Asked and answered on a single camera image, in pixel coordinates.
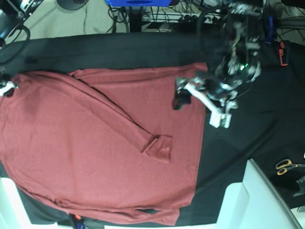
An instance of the floor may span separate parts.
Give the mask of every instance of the floor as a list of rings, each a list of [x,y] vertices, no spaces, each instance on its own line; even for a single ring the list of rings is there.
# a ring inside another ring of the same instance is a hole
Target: floor
[[[275,6],[280,0],[270,0],[271,6]],[[176,10],[181,11],[185,6],[180,4],[175,7]],[[276,14],[280,18],[287,18],[291,16],[301,16],[302,13],[297,9],[285,10],[282,4],[276,7]],[[67,37],[84,34],[99,34],[106,33],[112,26],[112,19],[108,15],[108,6],[104,0],[90,0],[87,5],[76,11],[68,11],[62,9],[56,0],[44,0],[33,15],[25,22],[25,25],[31,31],[31,39],[39,38],[54,38]],[[279,30],[281,35],[287,30]],[[117,32],[126,32],[124,23],[117,25]],[[25,34],[17,40],[24,40]],[[304,44],[305,42],[298,31],[291,31],[282,35],[283,40],[290,40],[292,42]],[[303,228],[305,228],[305,213],[297,212],[293,209],[293,213],[297,216]],[[213,228],[213,225],[206,226],[207,229]]]

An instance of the blue container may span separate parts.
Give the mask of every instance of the blue container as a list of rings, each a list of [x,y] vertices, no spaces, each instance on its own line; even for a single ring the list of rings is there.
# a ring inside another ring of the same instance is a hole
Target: blue container
[[[119,6],[168,6],[171,0],[106,0],[108,5]]]

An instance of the red long-sleeve shirt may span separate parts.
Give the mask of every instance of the red long-sleeve shirt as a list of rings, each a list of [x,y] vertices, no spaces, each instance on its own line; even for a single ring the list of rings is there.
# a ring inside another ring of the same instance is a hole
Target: red long-sleeve shirt
[[[206,65],[20,74],[1,105],[0,160],[53,208],[175,225],[194,196],[205,107],[193,98],[174,111],[174,80],[198,69]]]

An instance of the orange scissors handle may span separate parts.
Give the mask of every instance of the orange scissors handle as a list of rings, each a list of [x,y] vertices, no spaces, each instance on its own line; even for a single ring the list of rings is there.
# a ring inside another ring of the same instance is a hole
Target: orange scissors handle
[[[288,170],[286,168],[281,168],[281,169],[277,170],[276,174],[278,176],[281,176],[281,175],[285,174],[286,172],[288,172]]]
[[[289,159],[285,159],[279,163],[276,164],[276,169],[281,169],[281,168],[285,168],[287,166],[291,166],[293,163],[291,160]]]

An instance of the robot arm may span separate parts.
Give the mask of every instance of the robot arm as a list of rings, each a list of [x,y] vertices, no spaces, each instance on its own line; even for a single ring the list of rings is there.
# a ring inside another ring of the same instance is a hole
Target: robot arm
[[[208,74],[200,72],[193,79],[177,78],[173,108],[180,109],[190,103],[192,95],[211,111],[212,126],[228,128],[232,117],[230,110],[238,107],[237,87],[252,83],[261,74],[259,42],[263,8],[240,2],[219,8],[226,10],[222,21],[226,38],[223,60]]]

